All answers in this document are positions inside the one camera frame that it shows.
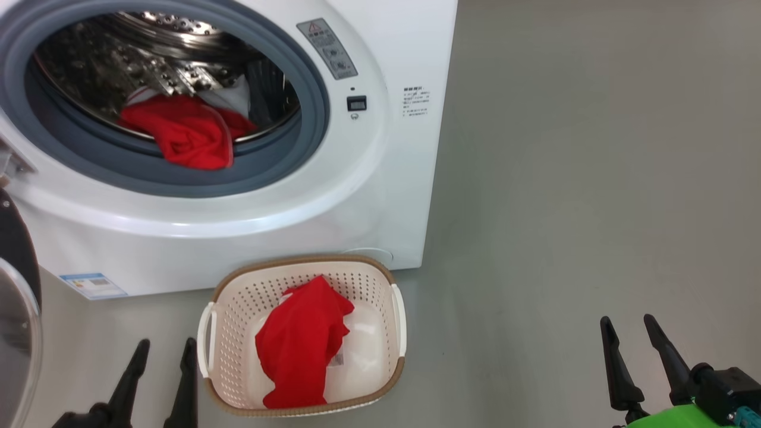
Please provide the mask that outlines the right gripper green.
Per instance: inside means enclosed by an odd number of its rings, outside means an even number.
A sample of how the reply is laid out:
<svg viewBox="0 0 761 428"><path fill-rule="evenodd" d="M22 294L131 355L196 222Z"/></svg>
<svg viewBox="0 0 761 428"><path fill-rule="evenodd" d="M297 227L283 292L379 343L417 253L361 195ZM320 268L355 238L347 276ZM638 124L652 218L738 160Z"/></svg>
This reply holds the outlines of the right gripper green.
<svg viewBox="0 0 761 428"><path fill-rule="evenodd" d="M690 369L677 348L663 332L658 321L651 314L643 316L650 344L658 352L669 383L669 400L679 405L648 414L641 408L644 395L631 379L620 352L620 340L609 317L600 319L600 332L607 378L609 403L612 409L623 411L625 427L730 427L736 426L725 418L716 422L706 414L705 409L693 403L694 385L690 380Z"/></svg>

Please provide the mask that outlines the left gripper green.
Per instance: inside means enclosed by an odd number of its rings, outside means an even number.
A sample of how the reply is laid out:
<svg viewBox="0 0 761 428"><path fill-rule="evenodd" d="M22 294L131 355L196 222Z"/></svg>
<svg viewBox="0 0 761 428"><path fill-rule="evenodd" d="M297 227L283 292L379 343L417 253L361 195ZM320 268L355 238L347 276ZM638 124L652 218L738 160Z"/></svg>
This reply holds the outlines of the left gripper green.
<svg viewBox="0 0 761 428"><path fill-rule="evenodd" d="M180 382L173 408L163 427L198 427L196 348L196 340L188 338L180 358ZM145 371L149 350L149 339L137 344L108 405L93 404L86 413L66 412L52 428L131 427L137 386Z"/></svg>

